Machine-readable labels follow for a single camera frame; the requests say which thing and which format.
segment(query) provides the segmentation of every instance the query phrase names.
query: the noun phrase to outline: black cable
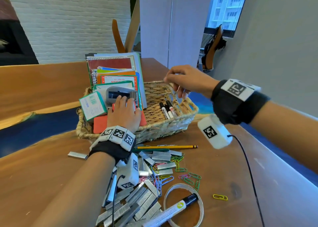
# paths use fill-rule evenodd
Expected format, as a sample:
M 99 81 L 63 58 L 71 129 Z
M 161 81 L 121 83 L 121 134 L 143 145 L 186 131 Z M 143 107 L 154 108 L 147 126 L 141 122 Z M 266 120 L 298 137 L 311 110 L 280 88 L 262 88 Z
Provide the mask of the black cable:
M 117 182 L 116 182 L 116 186 L 115 186 L 115 191 L 114 191 L 114 199 L 113 199 L 113 217 L 112 217 L 112 222 L 113 222 L 113 227 L 114 227 L 114 208 L 115 208 L 115 196 L 116 196 L 116 191 L 117 191 L 117 185 L 118 185 L 118 182 L 120 180 L 120 178 L 125 178 L 126 176 L 124 175 L 120 175 L 119 178 L 117 179 Z
M 242 149 L 242 151 L 243 151 L 243 153 L 244 153 L 244 156 L 245 156 L 245 159 L 246 159 L 246 163 L 247 163 L 247 166 L 248 166 L 248 170 L 249 170 L 249 172 L 250 172 L 250 176 L 251 176 L 251 180 L 252 180 L 252 185 L 253 185 L 253 189 L 254 189 L 254 194 L 255 194 L 255 198 L 256 198 L 257 207 L 258 207 L 259 212 L 260 212 L 260 219 L 261 219 L 261 221 L 262 221 L 263 227 L 265 227 L 263 215 L 262 215 L 262 212 L 261 212 L 261 210 L 260 210 L 260 203 L 259 203 L 259 201 L 258 201 L 258 197 L 257 197 L 257 194 L 256 194 L 256 189 L 255 189 L 255 185 L 254 185 L 254 180 L 253 180 L 253 176 L 252 176 L 251 167 L 250 167 L 250 164 L 249 164 L 249 162 L 248 162 L 248 159 L 247 159 L 246 153 L 245 153 L 245 151 L 244 151 L 244 148 L 243 148 L 241 142 L 239 141 L 239 139 L 238 139 L 236 136 L 230 134 L 230 135 L 228 135 L 227 137 L 234 137 L 234 138 L 238 141 L 238 144 L 241 146 L 241 149 Z

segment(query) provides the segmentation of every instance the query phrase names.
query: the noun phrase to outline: pencil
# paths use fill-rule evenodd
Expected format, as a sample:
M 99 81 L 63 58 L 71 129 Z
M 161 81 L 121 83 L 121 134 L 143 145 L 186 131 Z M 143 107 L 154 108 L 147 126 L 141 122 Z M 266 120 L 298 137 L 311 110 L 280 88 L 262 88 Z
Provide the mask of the pencil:
M 145 146 L 137 147 L 137 149 L 196 149 L 198 145 L 188 145 L 188 146 Z

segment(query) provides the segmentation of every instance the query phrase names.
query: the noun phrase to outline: green paper clip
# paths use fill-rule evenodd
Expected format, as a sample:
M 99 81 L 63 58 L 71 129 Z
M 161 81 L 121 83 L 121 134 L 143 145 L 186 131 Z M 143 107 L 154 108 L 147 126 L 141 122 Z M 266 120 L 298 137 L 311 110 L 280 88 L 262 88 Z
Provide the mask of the green paper clip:
M 190 184 L 190 185 L 194 185 L 194 182 L 191 181 L 191 180 L 188 179 L 188 178 L 182 177 L 181 179 L 182 179 L 183 181 L 185 181 L 186 183 Z
M 194 174 L 194 173 L 189 173 L 189 175 L 191 177 L 197 178 L 197 179 L 201 179 L 202 177 L 200 175 Z
M 219 200 L 225 200 L 225 201 L 228 200 L 228 198 L 227 198 L 226 196 L 224 196 L 224 195 L 218 195 L 218 194 L 213 194 L 213 198 L 219 199 Z
M 197 181 L 196 181 L 196 186 L 195 186 L 194 190 L 196 190 L 197 192 L 199 192 L 199 187 L 200 187 L 200 179 L 197 179 Z
M 187 172 L 188 170 L 185 168 L 175 169 L 176 172 Z

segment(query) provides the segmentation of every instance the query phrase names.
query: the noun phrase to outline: left hand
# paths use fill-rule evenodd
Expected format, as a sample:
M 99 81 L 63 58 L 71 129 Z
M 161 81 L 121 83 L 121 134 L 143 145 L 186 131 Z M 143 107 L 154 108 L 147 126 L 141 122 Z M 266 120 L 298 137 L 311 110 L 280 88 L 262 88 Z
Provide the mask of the left hand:
M 140 125 L 141 110 L 137 108 L 134 111 L 134 99 L 130 98 L 127 101 L 127 97 L 118 96 L 115 102 L 114 111 L 112 108 L 108 110 L 107 127 L 121 126 L 128 129 L 132 133 L 135 133 Z

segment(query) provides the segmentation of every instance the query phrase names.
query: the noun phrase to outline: tape roll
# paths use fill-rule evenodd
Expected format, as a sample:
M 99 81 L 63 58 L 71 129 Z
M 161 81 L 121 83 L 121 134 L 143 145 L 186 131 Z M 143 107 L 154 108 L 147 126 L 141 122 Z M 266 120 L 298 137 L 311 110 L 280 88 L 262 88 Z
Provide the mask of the tape roll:
M 164 196 L 164 201 L 163 201 L 163 209 L 166 210 L 167 207 L 166 207 L 166 200 L 167 200 L 167 197 L 169 195 L 169 193 L 171 191 L 173 191 L 174 189 L 186 189 L 188 190 L 190 193 L 192 194 L 196 194 L 198 196 L 198 204 L 199 204 L 199 207 L 200 207 L 200 218 L 199 218 L 199 221 L 198 223 L 194 226 L 194 227 L 199 227 L 200 224 L 202 223 L 202 220 L 203 220 L 203 215 L 204 215 L 204 208 L 203 208 L 203 202 L 202 202 L 202 199 L 201 197 L 199 196 L 198 192 L 196 190 L 194 190 L 194 188 L 192 188 L 191 186 L 189 185 L 186 185 L 184 183 L 178 183 L 178 184 L 175 184 L 175 185 L 172 185 L 166 195 Z M 169 219 L 168 220 L 169 224 L 172 226 L 172 227 L 179 227 L 178 225 L 176 225 L 172 219 Z

